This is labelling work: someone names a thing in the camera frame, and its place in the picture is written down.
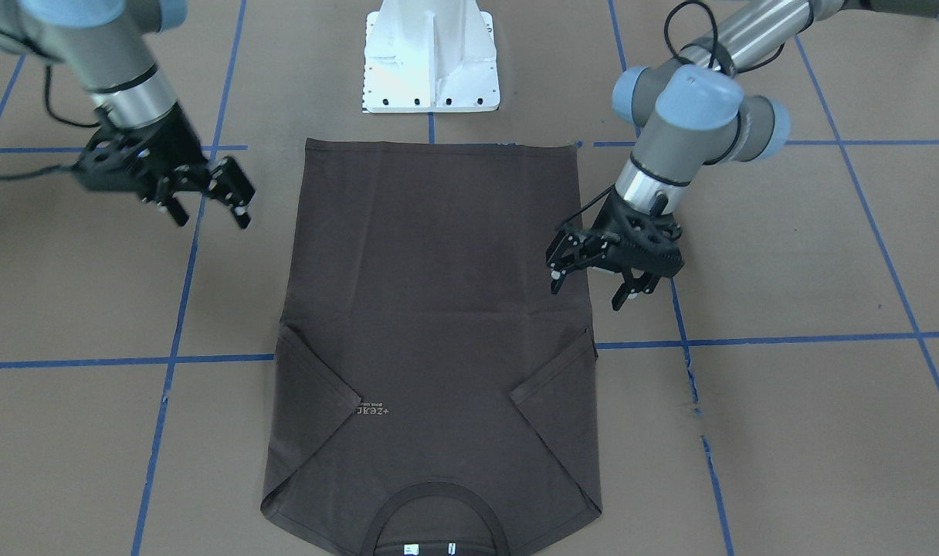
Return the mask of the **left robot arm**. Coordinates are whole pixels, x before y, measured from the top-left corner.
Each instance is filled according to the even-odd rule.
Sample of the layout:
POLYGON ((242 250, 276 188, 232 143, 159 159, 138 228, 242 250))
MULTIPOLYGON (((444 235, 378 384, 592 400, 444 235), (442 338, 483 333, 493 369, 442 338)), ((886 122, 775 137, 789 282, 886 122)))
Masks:
POLYGON ((789 39, 845 10, 914 15, 939 21, 939 1, 748 1, 723 22, 703 10, 710 31, 657 67, 629 67, 612 93, 613 110, 639 128, 615 183, 595 197, 600 210, 583 229, 578 215, 558 225, 546 252, 550 289, 588 268, 622 282, 614 310, 650 294, 683 268, 674 211, 706 166, 761 161, 786 144, 788 110, 749 96, 738 75, 766 66, 789 39))

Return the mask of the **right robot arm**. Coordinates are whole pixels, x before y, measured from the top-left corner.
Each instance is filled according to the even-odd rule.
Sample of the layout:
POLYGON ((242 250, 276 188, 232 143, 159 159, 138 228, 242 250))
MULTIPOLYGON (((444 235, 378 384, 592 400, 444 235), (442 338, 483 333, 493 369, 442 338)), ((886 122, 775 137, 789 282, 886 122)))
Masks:
POLYGON ((14 181, 69 172, 91 192, 133 193, 176 225, 180 192, 226 207, 247 228, 255 189, 238 162, 209 161, 178 95, 145 42, 186 21, 185 1, 0 1, 0 50, 32 54, 52 79, 68 66, 94 103, 93 136, 71 164, 13 174, 14 181))

